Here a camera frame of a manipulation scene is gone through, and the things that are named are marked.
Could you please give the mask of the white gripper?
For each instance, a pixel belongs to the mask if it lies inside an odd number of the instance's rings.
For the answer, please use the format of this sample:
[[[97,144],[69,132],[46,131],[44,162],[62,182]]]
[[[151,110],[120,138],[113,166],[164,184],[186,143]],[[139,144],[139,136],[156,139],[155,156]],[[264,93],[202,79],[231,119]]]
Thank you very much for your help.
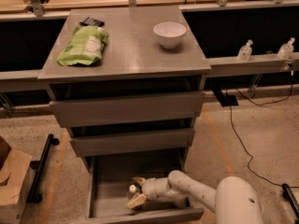
[[[155,191],[155,178],[149,178],[146,180],[144,177],[133,177],[132,180],[136,185],[142,187],[143,193],[136,193],[126,204],[128,209],[134,209],[142,205],[147,199],[155,201],[157,199],[157,193]]]

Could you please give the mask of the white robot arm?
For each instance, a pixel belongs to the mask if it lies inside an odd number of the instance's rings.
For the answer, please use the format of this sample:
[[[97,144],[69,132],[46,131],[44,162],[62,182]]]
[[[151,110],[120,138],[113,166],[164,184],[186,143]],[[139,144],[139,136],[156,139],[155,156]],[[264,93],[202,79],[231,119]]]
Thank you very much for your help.
[[[267,224],[263,203],[250,183],[237,176],[228,176],[213,189],[174,170],[168,177],[134,177],[126,204],[129,209],[146,201],[180,202],[188,195],[216,215],[217,224]]]

